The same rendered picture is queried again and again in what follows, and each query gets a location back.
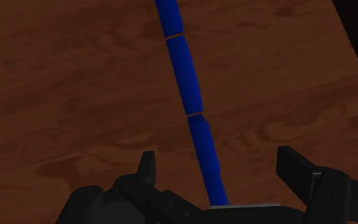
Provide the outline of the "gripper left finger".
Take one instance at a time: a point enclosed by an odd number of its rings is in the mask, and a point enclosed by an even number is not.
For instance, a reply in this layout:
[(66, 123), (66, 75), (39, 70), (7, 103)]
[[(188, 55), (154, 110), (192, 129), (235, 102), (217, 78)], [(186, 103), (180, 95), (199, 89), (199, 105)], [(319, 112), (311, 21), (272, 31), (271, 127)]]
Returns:
[(118, 177), (109, 190), (73, 191), (55, 224), (201, 224), (201, 209), (170, 190), (157, 190), (155, 180), (155, 153), (146, 151), (137, 172)]

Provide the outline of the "blue segmented pen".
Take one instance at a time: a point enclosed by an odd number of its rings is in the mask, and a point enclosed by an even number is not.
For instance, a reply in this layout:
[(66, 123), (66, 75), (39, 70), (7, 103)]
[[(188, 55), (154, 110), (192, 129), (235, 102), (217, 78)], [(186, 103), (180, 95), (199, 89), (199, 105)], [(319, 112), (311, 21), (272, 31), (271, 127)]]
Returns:
[(177, 0), (154, 0), (169, 51), (174, 76), (211, 206), (228, 205), (219, 160), (203, 102)]

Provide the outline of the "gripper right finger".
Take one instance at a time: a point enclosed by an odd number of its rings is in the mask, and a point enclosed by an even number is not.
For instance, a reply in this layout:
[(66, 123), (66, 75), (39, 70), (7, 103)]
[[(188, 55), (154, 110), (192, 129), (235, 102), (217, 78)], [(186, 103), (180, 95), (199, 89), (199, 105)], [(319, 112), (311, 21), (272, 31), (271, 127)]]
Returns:
[(290, 146), (277, 150), (276, 173), (306, 205), (301, 224), (358, 222), (358, 180), (317, 166)]

